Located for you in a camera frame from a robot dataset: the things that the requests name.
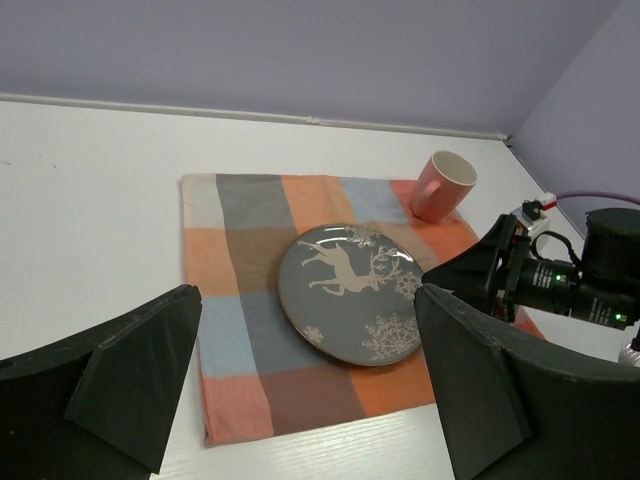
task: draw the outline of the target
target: pink mug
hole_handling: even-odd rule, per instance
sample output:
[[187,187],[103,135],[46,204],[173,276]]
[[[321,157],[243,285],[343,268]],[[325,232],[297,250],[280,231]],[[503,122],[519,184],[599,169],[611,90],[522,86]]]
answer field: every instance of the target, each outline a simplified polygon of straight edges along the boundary
[[458,206],[477,180],[476,169],[460,155],[436,152],[418,177],[409,207],[419,219],[436,223]]

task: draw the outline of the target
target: tabletop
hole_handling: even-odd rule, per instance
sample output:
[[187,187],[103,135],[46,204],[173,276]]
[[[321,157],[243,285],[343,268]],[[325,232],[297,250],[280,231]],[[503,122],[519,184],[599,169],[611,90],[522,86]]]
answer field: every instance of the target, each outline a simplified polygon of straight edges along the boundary
[[[497,140],[0,102],[0,359],[184,283],[184,174],[415,178],[437,150],[478,171],[458,208],[478,236],[542,192]],[[550,217],[580,251],[562,214]],[[552,241],[542,253],[566,258]],[[529,314],[548,340],[608,360],[635,330]],[[154,478],[453,478],[435,405],[214,448],[203,425],[192,358]]]

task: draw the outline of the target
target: checkered tablecloth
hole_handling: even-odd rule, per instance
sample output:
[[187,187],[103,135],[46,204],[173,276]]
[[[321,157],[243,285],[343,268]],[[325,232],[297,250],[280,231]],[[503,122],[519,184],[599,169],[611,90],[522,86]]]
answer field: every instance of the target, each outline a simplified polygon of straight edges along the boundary
[[[327,223],[359,223],[402,245],[423,270],[475,241],[450,215],[413,217],[409,180],[187,175],[187,280],[203,296],[198,351],[209,445],[349,422],[432,403],[422,352],[387,367],[349,366],[307,343],[276,292],[285,251]],[[526,316],[520,325],[532,332]]]

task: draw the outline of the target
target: plate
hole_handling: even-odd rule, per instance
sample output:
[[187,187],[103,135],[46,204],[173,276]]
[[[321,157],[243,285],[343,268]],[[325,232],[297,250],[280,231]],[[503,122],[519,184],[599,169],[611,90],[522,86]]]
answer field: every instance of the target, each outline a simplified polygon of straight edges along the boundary
[[420,346],[413,298],[422,270],[398,244],[360,225],[324,225],[287,250],[278,276],[293,326],[316,348],[365,366]]

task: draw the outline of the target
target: purple wall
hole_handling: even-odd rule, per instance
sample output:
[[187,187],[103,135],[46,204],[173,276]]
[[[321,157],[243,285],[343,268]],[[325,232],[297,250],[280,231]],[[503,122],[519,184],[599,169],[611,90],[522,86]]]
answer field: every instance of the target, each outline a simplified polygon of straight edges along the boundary
[[[624,0],[515,135],[514,147],[552,192],[606,190],[640,197],[640,0]],[[571,199],[585,212],[611,205]]]
[[0,92],[514,133],[619,3],[2,0]]

